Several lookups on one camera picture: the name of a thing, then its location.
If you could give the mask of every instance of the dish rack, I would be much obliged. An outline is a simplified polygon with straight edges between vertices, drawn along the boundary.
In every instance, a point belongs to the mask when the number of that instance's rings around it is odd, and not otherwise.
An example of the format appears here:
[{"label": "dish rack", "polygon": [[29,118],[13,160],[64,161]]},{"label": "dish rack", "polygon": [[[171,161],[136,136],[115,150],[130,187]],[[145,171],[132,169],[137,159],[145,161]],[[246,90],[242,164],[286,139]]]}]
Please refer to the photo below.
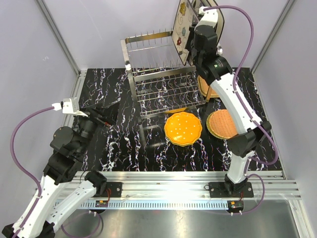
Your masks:
[{"label": "dish rack", "polygon": [[182,64],[171,36],[172,31],[165,31],[121,40],[139,123],[205,104],[196,68]]}]

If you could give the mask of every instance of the blue flower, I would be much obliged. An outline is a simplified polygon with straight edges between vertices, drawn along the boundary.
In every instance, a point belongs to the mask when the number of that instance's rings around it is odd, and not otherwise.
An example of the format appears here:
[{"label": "blue flower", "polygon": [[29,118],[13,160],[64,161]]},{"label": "blue flower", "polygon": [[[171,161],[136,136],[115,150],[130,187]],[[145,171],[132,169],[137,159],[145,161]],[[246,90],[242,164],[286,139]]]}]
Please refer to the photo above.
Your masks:
[{"label": "blue flower", "polygon": [[185,29],[185,27],[183,27],[182,35],[185,36],[185,34],[186,34],[186,29]]}]

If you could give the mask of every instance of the black mounting plate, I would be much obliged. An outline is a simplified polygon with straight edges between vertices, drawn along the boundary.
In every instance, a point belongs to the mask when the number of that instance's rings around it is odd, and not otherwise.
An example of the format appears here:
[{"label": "black mounting plate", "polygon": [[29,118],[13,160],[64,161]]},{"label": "black mounting plate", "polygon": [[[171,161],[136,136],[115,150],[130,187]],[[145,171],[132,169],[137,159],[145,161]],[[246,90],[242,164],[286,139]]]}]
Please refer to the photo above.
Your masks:
[{"label": "black mounting plate", "polygon": [[[108,182],[106,184],[106,190],[111,190],[110,198],[112,197],[121,197],[122,194],[122,183],[121,182]],[[98,197],[108,197],[107,192],[105,191],[104,194]]]},{"label": "black mounting plate", "polygon": [[[208,190],[210,193],[210,198],[240,198],[241,193],[237,193],[235,195],[229,195],[225,188],[224,182],[209,182]],[[250,182],[246,182],[245,186],[242,188],[243,197],[254,197],[252,184]]]}]

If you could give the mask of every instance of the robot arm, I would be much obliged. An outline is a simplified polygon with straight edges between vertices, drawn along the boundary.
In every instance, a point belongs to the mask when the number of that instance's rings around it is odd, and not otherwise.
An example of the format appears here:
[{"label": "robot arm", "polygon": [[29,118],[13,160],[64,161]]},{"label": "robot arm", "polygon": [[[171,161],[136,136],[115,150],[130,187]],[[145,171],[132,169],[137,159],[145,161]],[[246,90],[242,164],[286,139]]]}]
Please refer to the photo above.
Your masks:
[{"label": "robot arm", "polygon": [[[59,195],[80,170],[87,147],[97,127],[114,124],[117,117],[117,114],[113,115],[110,109],[106,109],[106,113],[97,108],[80,111],[76,98],[64,99],[60,104],[53,106],[56,111],[62,109],[64,114],[80,116],[79,129],[73,130],[64,126],[54,133],[50,144],[53,154],[44,168],[41,179],[42,195],[37,197],[36,193],[20,219],[14,224],[5,226],[2,233],[7,238],[14,235],[18,238],[53,237],[61,224],[80,204],[106,191],[106,178],[99,172],[92,171],[85,176],[85,181],[73,193],[53,208]],[[30,211],[32,212],[23,225]]]},{"label": "robot arm", "polygon": [[[233,87],[233,70],[227,60],[218,54],[217,35],[214,31],[218,14],[216,9],[204,11],[201,7],[201,20],[190,29],[189,43],[186,49],[191,53],[191,59],[198,74],[205,79],[220,96],[231,114],[238,135],[228,140],[228,149],[232,152],[231,164],[225,176],[224,187],[229,195],[240,193],[247,182],[245,172],[248,159],[255,153],[255,148],[263,141],[265,135],[254,122],[260,124],[266,132],[271,130],[268,121],[262,121],[244,97],[240,88]],[[240,95],[252,119],[240,103]]]}]

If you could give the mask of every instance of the cable connector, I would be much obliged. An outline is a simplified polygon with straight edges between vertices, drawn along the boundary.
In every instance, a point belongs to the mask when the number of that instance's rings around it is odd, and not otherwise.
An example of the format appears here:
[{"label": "cable connector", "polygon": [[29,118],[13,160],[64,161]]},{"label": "cable connector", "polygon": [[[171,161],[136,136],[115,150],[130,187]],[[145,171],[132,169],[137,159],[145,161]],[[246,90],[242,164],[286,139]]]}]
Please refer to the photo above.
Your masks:
[{"label": "cable connector", "polygon": [[59,111],[61,110],[61,103],[53,103],[52,107],[54,107],[54,111]]}]

